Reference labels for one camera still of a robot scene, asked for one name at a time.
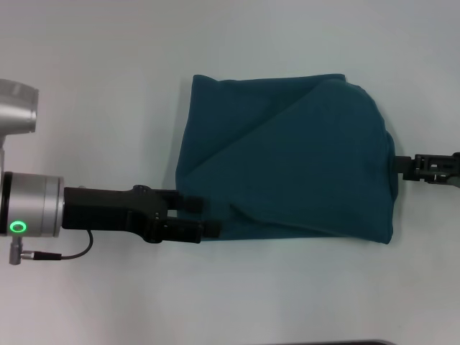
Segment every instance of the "metal cylinder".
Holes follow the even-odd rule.
[[[0,136],[35,132],[38,90],[0,79]]]
[[[6,230],[9,236],[57,237],[63,222],[64,181],[13,173]]]
[[[13,237],[11,246],[9,248],[9,263],[11,265],[19,265],[21,263],[22,254],[22,238]]]

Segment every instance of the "folded towel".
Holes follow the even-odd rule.
[[[347,236],[389,243],[395,148],[344,75],[193,79],[177,189],[203,196],[221,238]]]

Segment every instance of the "white background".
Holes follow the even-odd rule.
[[[72,186],[173,187],[194,74],[344,73],[374,97],[399,155],[450,155],[459,10],[454,0],[1,0],[0,76],[40,89],[37,132],[7,139],[6,168]],[[387,246],[151,245],[96,232],[81,259],[12,267],[2,239],[0,344],[456,344],[459,205],[456,188],[401,183]],[[25,245],[73,254],[87,241],[63,230]]]

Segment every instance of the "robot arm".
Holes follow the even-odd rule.
[[[22,237],[58,237],[61,227],[128,231],[149,243],[200,243],[202,237],[219,237],[219,222],[167,216],[168,210],[203,210],[203,199],[184,198],[175,190],[142,185],[128,191],[65,188],[59,177],[4,172],[5,136],[35,131],[37,101],[37,89],[0,80],[0,236],[13,237],[12,265],[21,259],[60,259],[60,254],[36,252],[35,256],[22,250]]]

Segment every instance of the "black cable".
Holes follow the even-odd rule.
[[[67,257],[61,257],[61,260],[71,260],[71,259],[76,259],[77,257],[82,257],[84,254],[90,251],[91,247],[93,246],[94,243],[94,238],[93,234],[91,233],[91,230],[86,230],[89,235],[89,245],[86,247],[85,250],[83,250],[81,253],[75,254],[75,255],[69,255]]]
[[[85,250],[83,250],[81,253],[75,254],[75,255],[69,255],[67,257],[63,257],[62,254],[57,254],[57,253],[47,253],[47,252],[34,252],[34,259],[33,260],[53,260],[53,261],[58,261],[58,260],[71,260],[71,259],[76,259],[77,257],[82,257],[84,254],[88,253],[93,246],[94,243],[94,238],[93,234],[91,233],[91,230],[86,230],[89,235],[89,245],[86,247]]]

